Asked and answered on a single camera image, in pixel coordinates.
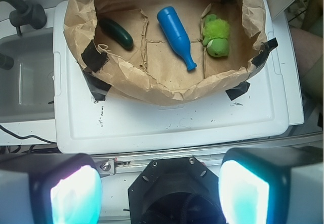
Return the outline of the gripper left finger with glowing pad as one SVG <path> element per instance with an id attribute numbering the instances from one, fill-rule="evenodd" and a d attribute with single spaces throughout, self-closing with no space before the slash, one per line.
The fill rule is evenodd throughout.
<path id="1" fill-rule="evenodd" d="M 97 223 L 101 204 L 87 154 L 1 155 L 1 223 Z"/>

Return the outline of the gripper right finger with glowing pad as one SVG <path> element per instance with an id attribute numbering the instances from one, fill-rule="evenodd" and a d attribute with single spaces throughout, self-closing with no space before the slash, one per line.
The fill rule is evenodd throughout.
<path id="1" fill-rule="evenodd" d="M 231 148 L 218 188 L 228 223 L 323 223 L 323 149 Z"/>

